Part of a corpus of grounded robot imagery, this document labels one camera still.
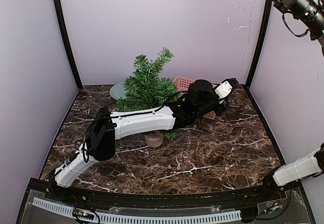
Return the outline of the small green christmas tree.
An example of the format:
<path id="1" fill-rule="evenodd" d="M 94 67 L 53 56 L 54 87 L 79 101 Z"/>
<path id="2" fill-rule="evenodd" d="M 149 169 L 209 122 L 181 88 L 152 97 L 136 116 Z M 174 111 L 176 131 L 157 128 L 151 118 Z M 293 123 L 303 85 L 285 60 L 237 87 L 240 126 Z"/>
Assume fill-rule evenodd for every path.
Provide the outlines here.
<path id="1" fill-rule="evenodd" d="M 117 101 L 118 111 L 151 109 L 182 99 L 184 94 L 178 92 L 170 78 L 159 77 L 164 66 L 171 62 L 173 57 L 174 54 L 166 47 L 157 53 L 155 60 L 150 60 L 144 54 L 138 55 L 132 75 L 124 81 L 126 98 Z"/>

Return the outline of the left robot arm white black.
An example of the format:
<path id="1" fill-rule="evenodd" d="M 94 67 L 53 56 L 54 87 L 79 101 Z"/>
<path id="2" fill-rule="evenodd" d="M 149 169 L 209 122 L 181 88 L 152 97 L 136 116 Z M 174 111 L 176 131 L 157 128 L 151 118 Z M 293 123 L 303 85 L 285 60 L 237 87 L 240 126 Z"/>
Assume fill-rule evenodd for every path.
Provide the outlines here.
<path id="1" fill-rule="evenodd" d="M 61 202 L 68 201 L 69 187 L 77 177 L 95 163 L 114 156 L 115 140 L 138 133 L 183 128 L 211 111 L 222 114 L 237 85 L 235 78 L 226 79 L 218 86 L 199 79 L 189 85 L 179 100 L 166 100 L 157 108 L 133 112 L 109 112 L 106 107 L 101 108 L 88 126 L 79 150 L 49 173 L 52 194 Z"/>

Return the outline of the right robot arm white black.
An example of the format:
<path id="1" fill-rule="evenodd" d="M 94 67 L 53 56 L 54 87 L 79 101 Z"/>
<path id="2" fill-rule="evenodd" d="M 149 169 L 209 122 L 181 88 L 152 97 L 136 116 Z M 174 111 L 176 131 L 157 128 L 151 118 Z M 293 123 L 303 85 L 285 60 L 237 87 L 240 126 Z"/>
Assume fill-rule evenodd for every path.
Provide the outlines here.
<path id="1" fill-rule="evenodd" d="M 282 13 L 282 20 L 286 26 L 285 15 L 291 14 L 307 27 L 302 34 L 293 34 L 304 37 L 310 34 L 312 41 L 317 40 L 323 47 L 323 0 L 271 0 L 274 7 Z M 323 174 L 323 145 L 312 153 L 277 169 L 272 170 L 263 178 L 263 186 L 258 190 L 258 196 L 270 200 L 278 192 L 278 187 L 307 177 L 316 177 Z"/>

